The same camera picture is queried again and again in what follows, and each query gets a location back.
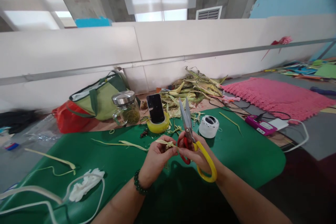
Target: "shopping bag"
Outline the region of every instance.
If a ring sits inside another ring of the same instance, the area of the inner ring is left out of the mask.
[[[86,113],[72,101],[67,101],[62,106],[54,109],[52,114],[56,118],[59,131],[63,134],[82,131],[84,126],[89,123],[90,118],[78,116],[70,112],[68,108],[77,113]]]
[[[117,107],[112,102],[112,96],[120,91],[126,91],[126,85],[119,73],[112,70],[107,76],[72,94],[69,100],[76,103],[89,114],[69,111],[87,118],[96,118],[104,121],[113,117]]]

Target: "smartphone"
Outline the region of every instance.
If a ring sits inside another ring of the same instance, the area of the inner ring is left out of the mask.
[[[152,123],[162,123],[165,120],[165,115],[163,113],[161,96],[159,94],[147,96],[147,104]]]

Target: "white thread spool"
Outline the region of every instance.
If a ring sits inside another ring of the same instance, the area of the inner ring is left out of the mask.
[[[205,138],[213,138],[216,136],[219,128],[218,120],[210,115],[203,116],[201,124],[199,126],[199,132]]]

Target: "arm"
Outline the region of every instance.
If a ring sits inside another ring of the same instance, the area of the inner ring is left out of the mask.
[[[173,141],[176,144],[174,139],[166,135],[161,136],[160,139],[166,142]],[[139,173],[141,187],[149,188],[160,175],[165,163],[175,155],[177,155],[176,148],[166,151],[165,145],[155,141],[152,142]],[[92,223],[133,223],[144,199],[145,196],[136,190],[134,179],[131,178],[100,211]]]
[[[225,167],[210,150],[205,139],[195,132],[193,137],[200,141],[206,149],[217,169],[216,184],[234,210],[241,223],[291,223],[276,206],[264,196],[245,183],[234,172]],[[203,171],[211,173],[210,167],[200,151],[193,152],[186,148],[180,148],[180,154],[193,160]]]

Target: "pile of corn husks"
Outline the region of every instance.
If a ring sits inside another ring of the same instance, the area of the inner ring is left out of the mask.
[[[212,100],[209,96],[222,97],[221,83],[225,78],[217,81],[208,78],[200,71],[194,72],[185,68],[189,74],[186,78],[178,79],[173,83],[174,90],[160,92],[163,108],[172,117],[180,117],[180,102],[181,99],[183,109],[186,107],[186,98],[188,98],[190,108],[195,108],[204,98]]]

